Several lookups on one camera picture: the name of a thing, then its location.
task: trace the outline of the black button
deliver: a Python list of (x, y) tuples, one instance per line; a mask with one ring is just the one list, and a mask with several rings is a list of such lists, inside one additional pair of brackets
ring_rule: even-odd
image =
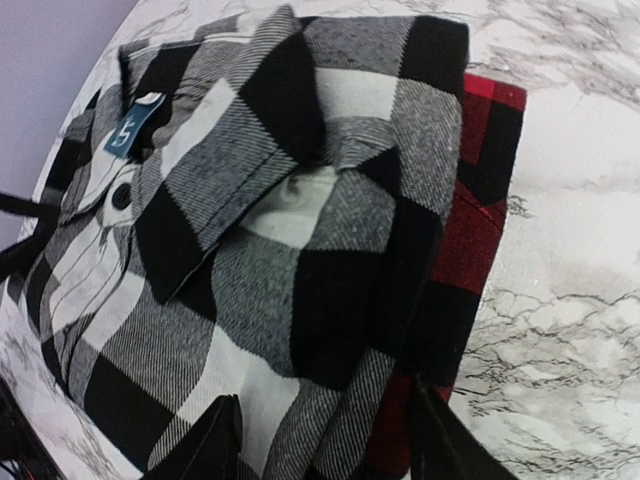
[(124, 210), (131, 204), (131, 185), (123, 183), (113, 192), (111, 203), (118, 210)]

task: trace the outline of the white marble table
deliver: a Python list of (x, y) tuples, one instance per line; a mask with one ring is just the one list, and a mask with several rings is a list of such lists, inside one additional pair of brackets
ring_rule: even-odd
[[(119, 44), (276, 3), (141, 1), (70, 115)], [(293, 5), (299, 15), (466, 22), (470, 71), (529, 91), (510, 216), (452, 405), (520, 478), (640, 479), (640, 1)], [(0, 342), (0, 373), (69, 479), (139, 476), (53, 386), (8, 302)]]

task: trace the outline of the clothing label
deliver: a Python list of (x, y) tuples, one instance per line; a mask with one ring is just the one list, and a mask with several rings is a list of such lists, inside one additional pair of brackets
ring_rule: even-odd
[(104, 149), (117, 157), (126, 158), (140, 129), (162, 105), (165, 97), (164, 93), (154, 92), (138, 98), (129, 113), (120, 121)]

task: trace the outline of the checkered fabric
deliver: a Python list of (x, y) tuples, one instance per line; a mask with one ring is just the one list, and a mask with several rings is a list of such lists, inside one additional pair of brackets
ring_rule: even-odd
[[(466, 26), (288, 7), (123, 46), (11, 279), (66, 393), (142, 471), (237, 394), (266, 479), (357, 472), (451, 206)], [(104, 149), (167, 95), (131, 156)]]
[(466, 74), (460, 162), (438, 255), (367, 444), (375, 478), (409, 469), (407, 401), (421, 372), (449, 400), (495, 258), (525, 108), (524, 90)]

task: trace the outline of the black and white plaid shirt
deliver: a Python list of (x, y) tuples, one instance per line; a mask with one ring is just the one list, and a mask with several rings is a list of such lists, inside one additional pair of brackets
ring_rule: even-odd
[[(257, 476), (356, 471), (450, 206), (467, 42), (432, 17), (280, 7), (121, 47), (13, 297), (136, 467), (235, 393)], [(130, 155), (105, 150), (152, 92)]]

